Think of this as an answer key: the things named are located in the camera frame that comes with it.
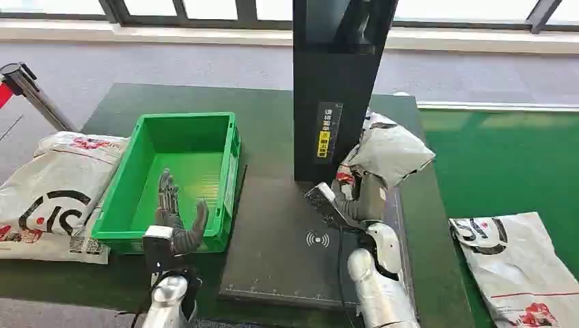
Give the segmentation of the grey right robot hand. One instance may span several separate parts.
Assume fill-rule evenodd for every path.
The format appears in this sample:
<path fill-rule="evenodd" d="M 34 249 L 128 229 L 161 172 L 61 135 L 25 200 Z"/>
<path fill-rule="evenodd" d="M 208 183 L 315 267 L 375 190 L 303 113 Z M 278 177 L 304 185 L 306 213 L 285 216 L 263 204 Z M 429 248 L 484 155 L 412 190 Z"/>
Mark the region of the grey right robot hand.
<path fill-rule="evenodd" d="M 365 174 L 358 188 L 358 197 L 348 200 L 341 190 L 340 182 L 334 179 L 331 189 L 335 194 L 335 204 L 339 212 L 354 221 L 381 220 L 385 209 L 385 190 L 382 179 L 373 174 Z"/>

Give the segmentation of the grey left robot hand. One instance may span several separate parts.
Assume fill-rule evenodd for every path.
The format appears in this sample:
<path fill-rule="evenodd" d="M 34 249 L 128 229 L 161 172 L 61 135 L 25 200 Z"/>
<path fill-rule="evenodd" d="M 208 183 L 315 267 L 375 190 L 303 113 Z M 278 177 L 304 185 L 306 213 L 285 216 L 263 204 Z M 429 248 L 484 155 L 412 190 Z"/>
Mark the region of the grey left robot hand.
<path fill-rule="evenodd" d="M 179 192 L 179 186 L 174 183 L 170 170 L 165 168 L 158 181 L 155 223 L 173 229 L 172 248 L 176 254 L 189 254 L 196 251 L 203 242 L 209 209 L 207 202 L 203 198 L 198 198 L 195 203 L 197 216 L 192 228 L 187 230 L 180 215 Z"/>

